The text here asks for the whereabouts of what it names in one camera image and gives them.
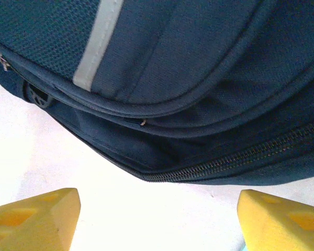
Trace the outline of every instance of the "white floor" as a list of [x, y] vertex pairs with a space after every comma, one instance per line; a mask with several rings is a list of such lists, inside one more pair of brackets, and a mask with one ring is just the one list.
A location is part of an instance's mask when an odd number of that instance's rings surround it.
[[[76, 187], [82, 203], [71, 251], [238, 251], [243, 244], [236, 205], [249, 187], [140, 181], [0, 86], [0, 205], [63, 187]], [[252, 189], [314, 206], [314, 178]]]

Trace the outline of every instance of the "reflective stripe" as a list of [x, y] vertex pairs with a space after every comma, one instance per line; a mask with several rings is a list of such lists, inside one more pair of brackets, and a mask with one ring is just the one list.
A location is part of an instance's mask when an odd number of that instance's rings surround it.
[[124, 0], [101, 0], [84, 55], [73, 83], [91, 91], [92, 81], [113, 34]]

